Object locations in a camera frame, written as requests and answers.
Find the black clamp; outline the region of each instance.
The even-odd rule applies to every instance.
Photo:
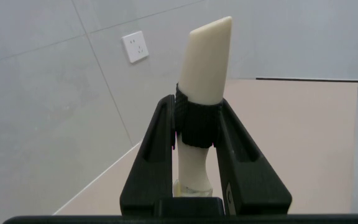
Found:
[[[222,103],[201,105],[188,101],[177,85],[175,98],[175,129],[181,134],[183,143],[201,148],[209,148],[219,134],[219,112]]]

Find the gray tiled wall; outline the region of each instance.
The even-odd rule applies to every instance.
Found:
[[[249,55],[248,3],[0,0],[0,223],[55,212],[140,141],[191,30],[231,15],[231,63]],[[131,65],[138,30],[150,56]]]

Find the black holder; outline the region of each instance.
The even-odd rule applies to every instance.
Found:
[[[120,197],[123,216],[224,215],[218,198],[172,197],[172,149],[175,147],[175,97],[162,98],[140,146]],[[223,100],[215,143],[226,215],[286,214],[291,194],[258,146]]]

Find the tile grout line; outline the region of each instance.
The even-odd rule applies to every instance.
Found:
[[[80,14],[78,13],[78,10],[77,10],[77,8],[76,8],[76,6],[75,6],[75,4],[74,4],[74,1],[71,0],[71,3],[72,3],[73,6],[74,6],[75,12],[77,13],[77,16],[78,16],[78,19],[80,20],[80,23],[81,23],[82,28],[83,28],[84,31],[85,31],[84,24],[82,23],[82,20],[81,20],[81,18],[80,18]],[[85,31],[85,36],[86,36],[86,38],[88,39],[89,45],[91,46],[93,56],[94,56],[94,58],[96,59],[96,62],[98,63],[100,72],[102,73],[104,82],[105,82],[105,84],[106,84],[106,86],[107,86],[107,88],[108,88],[108,90],[109,90],[109,92],[110,92],[110,96],[111,96],[112,102],[114,103],[114,106],[115,106],[116,109],[117,109],[118,116],[119,116],[119,118],[121,119],[122,125],[124,126],[124,129],[125,129],[125,132],[126,132],[126,134],[127,134],[128,139],[129,139],[129,142],[130,142],[131,146],[133,146],[134,143],[132,142],[131,136],[129,135],[128,129],[127,129],[127,127],[126,127],[126,125],[125,125],[125,122],[124,122],[124,120],[123,120],[123,118],[122,118],[122,116],[121,116],[121,113],[120,113],[120,111],[119,111],[118,105],[117,105],[117,103],[116,103],[116,101],[115,101],[115,99],[114,99],[114,97],[113,97],[113,95],[112,95],[110,86],[109,86],[109,84],[108,84],[108,82],[107,82],[106,76],[104,75],[103,69],[102,69],[102,67],[100,66],[99,59],[98,59],[98,57],[96,56],[96,53],[95,53],[95,51],[94,51],[94,49],[93,49],[93,46],[92,46],[92,43],[91,43],[91,39],[89,38],[89,36],[88,36],[88,34],[86,33],[86,31]]]
[[[91,32],[87,33],[86,30],[85,30],[84,25],[82,24],[80,15],[79,15],[79,13],[78,13],[76,7],[75,7],[75,4],[74,4],[73,0],[71,0],[71,3],[73,4],[73,6],[74,6],[74,8],[75,8],[75,11],[76,11],[76,13],[77,13],[77,16],[78,16],[78,18],[80,19],[82,28],[83,28],[83,30],[84,30],[84,34],[80,34],[80,35],[77,35],[77,36],[75,36],[75,37],[70,37],[70,38],[65,39],[65,40],[60,40],[60,41],[58,41],[58,42],[54,42],[54,43],[51,43],[51,44],[47,44],[47,45],[45,45],[45,46],[37,47],[37,48],[35,48],[35,49],[26,50],[26,51],[23,51],[23,52],[20,52],[20,53],[17,53],[17,54],[9,55],[9,56],[0,58],[0,60],[5,60],[5,59],[8,59],[8,58],[15,57],[15,56],[19,56],[19,55],[22,55],[22,54],[26,54],[26,53],[29,53],[29,52],[32,52],[32,51],[44,49],[44,48],[53,46],[53,45],[55,45],[55,44],[60,44],[60,43],[65,42],[65,41],[75,39],[75,38],[77,38],[77,37],[82,37],[82,36],[87,35],[87,34],[92,34],[92,33],[94,33],[94,32],[102,31],[102,30],[105,30],[105,29],[110,29],[110,28],[113,28],[113,27],[115,27],[115,26],[120,26],[120,25],[129,23],[129,22],[134,22],[134,21],[136,21],[136,20],[144,19],[144,18],[149,17],[149,16],[155,16],[155,15],[157,15],[157,14],[164,13],[164,12],[168,12],[168,11],[175,10],[175,9],[179,9],[179,8],[181,8],[181,7],[190,6],[190,5],[192,5],[192,4],[196,4],[196,3],[199,3],[199,2],[202,2],[202,1],[205,1],[205,0],[200,0],[200,1],[193,2],[193,3],[185,4],[185,5],[183,5],[183,6],[174,7],[174,8],[172,8],[172,9],[167,9],[167,10],[164,10],[164,11],[161,11],[161,12],[156,12],[156,13],[151,14],[151,15],[143,16],[143,17],[140,17],[140,18],[136,18],[136,19],[133,19],[133,20],[130,20],[130,21],[122,22],[122,23],[119,23],[119,24],[115,24],[115,25],[113,25],[113,26],[105,27],[105,28],[98,29],[98,30],[91,31]]]
[[[129,23],[129,22],[134,22],[134,21],[139,20],[139,19],[144,19],[144,18],[147,18],[147,17],[150,17],[150,16],[155,16],[157,14],[161,14],[161,13],[168,12],[168,11],[171,11],[171,10],[179,9],[181,7],[190,6],[192,4],[197,4],[197,3],[202,2],[202,1],[205,1],[205,0],[199,0],[199,1],[196,1],[196,2],[193,2],[193,3],[185,4],[183,6],[174,7],[174,8],[167,9],[167,10],[164,10],[164,11],[161,11],[161,12],[156,12],[156,13],[153,13],[153,14],[150,14],[150,15],[147,15],[147,16],[142,16],[142,17],[139,17],[139,18],[136,18],[136,19],[133,19],[133,20],[129,20],[129,21],[122,22],[122,23],[119,23],[119,24],[115,24],[115,25],[112,25],[112,26],[109,26],[109,27],[105,27],[105,28],[102,28],[102,29],[91,31],[91,32],[89,32],[89,34],[92,34],[94,32],[99,32],[99,31],[102,31],[102,30],[105,30],[105,29],[110,29],[110,28],[113,28],[115,26],[120,26],[120,25]]]
[[[136,146],[138,146],[143,139],[141,139],[134,147],[132,147],[130,150],[128,150],[123,156],[121,156],[116,162],[114,162],[111,166],[109,166],[105,171],[103,171],[101,174],[99,174],[94,180],[92,180],[87,186],[85,186],[82,190],[80,190],[73,198],[71,198],[68,202],[66,202],[62,207],[60,207],[55,213],[52,215],[56,215],[58,212],[63,210],[70,202],[72,202],[74,199],[77,198],[82,192],[84,192],[90,185],[92,185],[94,182],[96,182],[103,174],[105,174],[110,168],[112,168],[114,165],[116,165],[117,162],[119,162],[122,158],[124,158],[128,153],[130,153]]]
[[[14,54],[14,55],[6,56],[6,57],[3,57],[3,58],[0,58],[0,60],[5,60],[5,59],[11,58],[11,57],[20,56],[20,55],[22,55],[22,54],[26,54],[26,53],[29,53],[29,52],[33,52],[33,51],[36,51],[36,50],[41,50],[41,49],[44,49],[44,48],[47,48],[47,47],[50,47],[50,46],[53,46],[53,45],[57,45],[57,44],[63,43],[63,42],[68,41],[68,40],[72,40],[72,39],[75,39],[75,38],[78,38],[78,37],[82,37],[82,36],[84,36],[85,34],[86,34],[86,33],[81,34],[81,35],[78,35],[78,36],[75,36],[75,37],[70,37],[69,39],[61,40],[61,41],[58,41],[58,42],[55,42],[55,43],[52,43],[52,44],[48,44],[48,45],[45,45],[45,46],[42,46],[42,47],[37,47],[36,49],[26,50],[26,51],[23,51],[23,52]]]

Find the wall tile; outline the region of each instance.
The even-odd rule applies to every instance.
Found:
[[[0,59],[82,34],[71,1],[0,0]]]
[[[75,0],[87,32],[191,4],[199,0]]]
[[[178,79],[177,71],[152,73],[149,58],[129,63],[121,37],[139,29],[138,22],[130,22],[89,35],[132,142],[144,137],[159,99],[174,94]]]
[[[0,60],[0,223],[55,212],[130,147],[85,36]]]
[[[358,79],[358,1],[253,3],[252,33],[261,74]]]

